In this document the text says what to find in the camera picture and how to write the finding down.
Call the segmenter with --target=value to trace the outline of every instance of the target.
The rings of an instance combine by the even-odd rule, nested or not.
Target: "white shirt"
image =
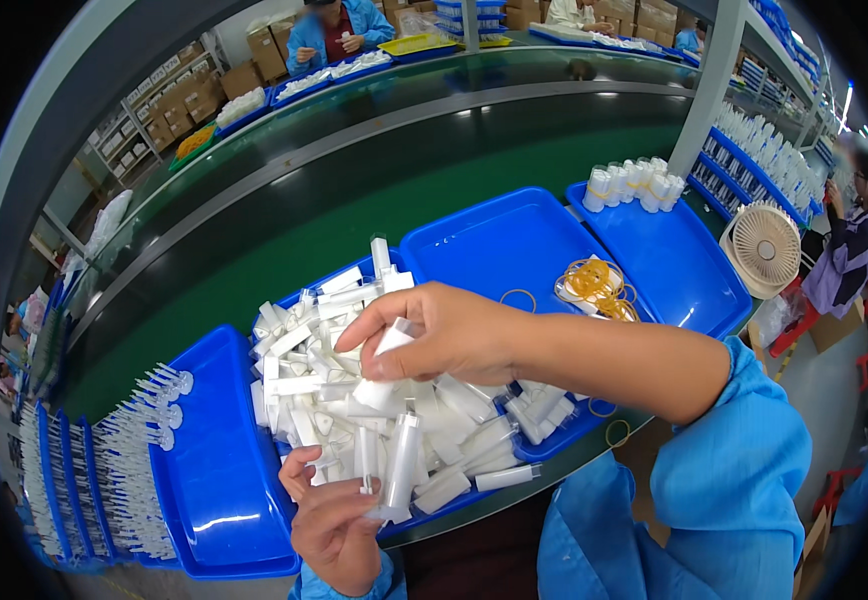
[[[595,9],[592,6],[577,7],[577,0],[551,0],[547,7],[545,25],[562,25],[574,29],[582,29],[588,23],[595,22]]]

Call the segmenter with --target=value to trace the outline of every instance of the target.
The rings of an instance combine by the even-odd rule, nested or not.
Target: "hand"
[[[297,501],[291,546],[335,591],[363,596],[380,575],[380,548],[375,536],[383,521],[363,516],[377,506],[378,497],[361,493],[360,479],[311,486],[316,467],[306,464],[320,457],[318,445],[295,448],[277,474]],[[380,487],[380,480],[374,480],[374,487]]]
[[[597,32],[598,34],[604,34],[605,36],[610,36],[614,33],[614,25],[607,21],[601,21],[600,23],[586,23],[584,24],[583,29],[586,32]]]
[[[334,42],[341,44],[347,54],[353,54],[364,45],[364,35],[348,35],[341,39],[335,39]]]
[[[422,328],[411,342],[375,356],[381,335],[398,317]],[[361,373],[373,381],[442,373],[469,383],[503,385],[515,379],[516,348],[532,315],[442,283],[381,295],[344,330],[336,352],[361,348]]]
[[[841,190],[837,189],[837,184],[828,179],[824,184],[827,192],[827,205],[834,211],[834,215],[838,219],[844,218],[844,200],[841,199]]]
[[[317,54],[317,50],[314,48],[308,48],[306,46],[301,46],[297,48],[297,52],[295,54],[295,58],[298,63],[307,63],[311,59],[314,58],[314,55]]]

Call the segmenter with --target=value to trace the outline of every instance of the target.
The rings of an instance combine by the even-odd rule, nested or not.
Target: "purple jacket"
[[[827,210],[830,241],[801,289],[823,314],[843,319],[868,279],[868,210],[853,206],[845,219]]]

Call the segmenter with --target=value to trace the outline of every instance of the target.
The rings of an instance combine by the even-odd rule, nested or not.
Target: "fan grille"
[[[737,215],[731,243],[738,261],[756,281],[783,285],[797,276],[801,239],[787,215],[768,206],[748,206]]]

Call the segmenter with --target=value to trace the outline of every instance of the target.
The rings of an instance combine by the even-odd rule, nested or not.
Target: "worker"
[[[685,27],[674,37],[674,48],[694,54],[704,52],[704,39],[708,36],[708,24],[694,19],[692,27]]]
[[[424,333],[375,356],[398,317]],[[371,380],[448,373],[501,385],[524,378],[676,427],[651,476],[657,518],[671,528],[666,546],[633,521],[634,477],[608,451],[554,491],[537,552],[525,557],[541,598],[791,596],[805,538],[793,498],[812,441],[784,389],[738,337],[719,342],[670,325],[531,314],[426,283],[375,299],[335,351],[361,344]],[[644,349],[663,360],[645,366]],[[320,455],[320,446],[296,448],[279,473],[297,501],[291,543],[303,559],[290,597],[406,598],[410,582],[376,542],[380,521],[362,516],[378,497],[361,494],[360,479],[310,486],[316,467],[309,463]],[[465,585],[481,592],[501,585],[477,580],[456,578],[444,597],[472,596]]]
[[[830,241],[801,286],[820,315],[843,319],[868,280],[868,152],[855,155],[853,184],[857,197],[845,212],[837,185],[827,180]]]
[[[614,25],[607,21],[595,22],[597,0],[551,0],[547,8],[545,25],[562,25],[583,32],[596,32],[605,36],[612,35]]]
[[[368,0],[304,0],[308,12],[287,40],[287,70],[301,75],[394,39],[394,27]]]

